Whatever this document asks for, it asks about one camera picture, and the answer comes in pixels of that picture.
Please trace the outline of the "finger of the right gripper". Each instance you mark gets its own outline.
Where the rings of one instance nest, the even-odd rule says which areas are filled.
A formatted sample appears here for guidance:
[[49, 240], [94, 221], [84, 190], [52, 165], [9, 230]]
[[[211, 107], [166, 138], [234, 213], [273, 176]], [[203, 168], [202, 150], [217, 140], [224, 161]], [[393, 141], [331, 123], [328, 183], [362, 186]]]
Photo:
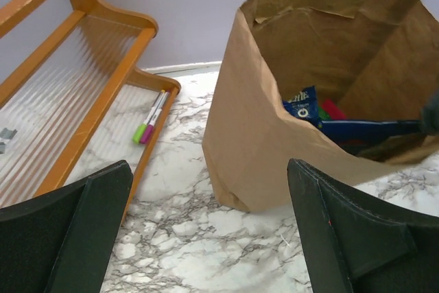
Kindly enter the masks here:
[[436, 91], [421, 110], [421, 130], [427, 135], [439, 132], [439, 91]]

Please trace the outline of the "dark blue chilli snack bag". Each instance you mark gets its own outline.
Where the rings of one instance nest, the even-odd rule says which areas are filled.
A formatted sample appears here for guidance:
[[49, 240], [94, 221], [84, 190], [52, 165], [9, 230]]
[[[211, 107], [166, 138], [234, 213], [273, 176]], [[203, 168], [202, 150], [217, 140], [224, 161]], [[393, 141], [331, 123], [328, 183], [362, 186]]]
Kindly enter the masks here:
[[321, 121], [319, 128], [337, 144], [377, 144], [390, 137], [421, 132], [419, 120], [331, 120]]

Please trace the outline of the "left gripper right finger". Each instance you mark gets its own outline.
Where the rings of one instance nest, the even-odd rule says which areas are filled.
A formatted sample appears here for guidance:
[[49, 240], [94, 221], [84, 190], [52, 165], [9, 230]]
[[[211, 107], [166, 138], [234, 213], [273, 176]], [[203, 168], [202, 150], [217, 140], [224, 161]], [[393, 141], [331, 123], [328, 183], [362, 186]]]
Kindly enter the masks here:
[[289, 192], [314, 292], [437, 292], [438, 218], [291, 159]]

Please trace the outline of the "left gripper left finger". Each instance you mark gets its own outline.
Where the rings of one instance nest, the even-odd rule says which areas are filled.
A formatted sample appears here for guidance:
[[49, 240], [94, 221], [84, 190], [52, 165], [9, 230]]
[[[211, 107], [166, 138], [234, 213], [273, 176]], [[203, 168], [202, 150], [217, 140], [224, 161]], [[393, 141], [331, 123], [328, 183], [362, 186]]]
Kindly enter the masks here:
[[118, 161], [1, 209], [2, 292], [99, 292], [133, 181]]

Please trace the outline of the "blue white snack bag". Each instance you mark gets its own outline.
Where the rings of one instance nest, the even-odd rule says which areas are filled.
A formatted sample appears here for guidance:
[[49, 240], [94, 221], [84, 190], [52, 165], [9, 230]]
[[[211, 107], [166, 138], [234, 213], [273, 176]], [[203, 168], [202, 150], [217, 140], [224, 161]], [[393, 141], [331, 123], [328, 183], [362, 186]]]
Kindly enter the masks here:
[[321, 119], [318, 112], [318, 98], [315, 86], [304, 88], [290, 100], [282, 101], [284, 109], [293, 117], [308, 121], [318, 127]]

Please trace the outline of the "brown paper bag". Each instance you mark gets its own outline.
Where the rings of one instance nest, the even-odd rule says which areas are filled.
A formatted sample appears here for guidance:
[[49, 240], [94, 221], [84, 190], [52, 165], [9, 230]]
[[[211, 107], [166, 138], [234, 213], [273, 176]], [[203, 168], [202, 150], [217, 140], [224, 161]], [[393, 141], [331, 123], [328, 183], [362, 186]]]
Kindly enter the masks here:
[[438, 21], [421, 0], [247, 0], [230, 31], [202, 149], [217, 201], [241, 211], [290, 202], [287, 164], [347, 185], [418, 164], [435, 137], [372, 159], [343, 151], [283, 101], [314, 87], [350, 119], [415, 119], [438, 90]]

